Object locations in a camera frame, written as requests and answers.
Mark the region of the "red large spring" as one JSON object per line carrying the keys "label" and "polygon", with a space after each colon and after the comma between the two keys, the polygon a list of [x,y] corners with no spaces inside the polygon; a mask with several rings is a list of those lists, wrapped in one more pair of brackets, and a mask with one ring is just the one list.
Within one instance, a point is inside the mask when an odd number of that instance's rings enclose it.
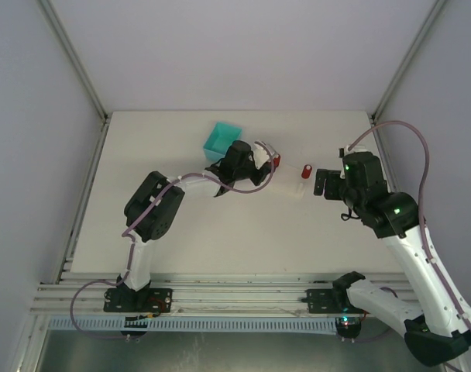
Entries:
{"label": "red large spring", "polygon": [[302,168],[301,178],[307,180],[310,178],[313,167],[310,164],[305,164]]}

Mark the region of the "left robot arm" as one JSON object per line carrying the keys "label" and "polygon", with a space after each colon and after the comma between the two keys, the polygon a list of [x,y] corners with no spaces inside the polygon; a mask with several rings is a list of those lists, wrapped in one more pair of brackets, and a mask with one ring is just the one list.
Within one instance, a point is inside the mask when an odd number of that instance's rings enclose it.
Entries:
{"label": "left robot arm", "polygon": [[187,197],[220,198],[228,192],[250,195],[263,190],[276,170],[278,152],[262,141],[250,145],[235,140],[225,156],[201,172],[166,177],[149,173],[124,208],[126,229],[131,240],[126,269],[116,287],[127,301],[138,301],[150,289],[153,246],[172,226],[181,203]]}

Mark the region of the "teal plastic bin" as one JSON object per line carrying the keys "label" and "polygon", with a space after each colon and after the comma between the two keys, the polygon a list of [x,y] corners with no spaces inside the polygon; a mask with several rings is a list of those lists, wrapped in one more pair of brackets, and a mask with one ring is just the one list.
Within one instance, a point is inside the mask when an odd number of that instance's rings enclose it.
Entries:
{"label": "teal plastic bin", "polygon": [[242,128],[225,122],[217,122],[203,146],[207,160],[216,162],[222,159],[228,148],[242,136]]}

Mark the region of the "white peg fixture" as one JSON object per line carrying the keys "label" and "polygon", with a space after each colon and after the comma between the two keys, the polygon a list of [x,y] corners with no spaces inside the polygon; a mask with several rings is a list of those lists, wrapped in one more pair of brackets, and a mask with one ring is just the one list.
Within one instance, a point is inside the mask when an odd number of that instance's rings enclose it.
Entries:
{"label": "white peg fixture", "polygon": [[285,197],[302,199],[306,190],[306,180],[301,176],[302,169],[280,163],[266,190]]}

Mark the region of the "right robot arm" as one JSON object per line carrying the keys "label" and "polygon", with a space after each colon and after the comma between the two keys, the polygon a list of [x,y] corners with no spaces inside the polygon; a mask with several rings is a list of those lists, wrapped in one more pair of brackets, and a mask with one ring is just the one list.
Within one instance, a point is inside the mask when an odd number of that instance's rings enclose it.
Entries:
{"label": "right robot arm", "polygon": [[336,322],[344,339],[359,328],[348,316],[367,312],[397,332],[426,367],[454,360],[471,347],[471,308],[456,289],[422,226],[417,202],[403,192],[389,191],[380,159],[370,151],[342,156],[341,170],[319,169],[315,195],[341,201],[342,219],[358,219],[373,230],[396,258],[418,298],[410,305],[378,288],[356,271],[332,283],[332,304],[343,314]]}

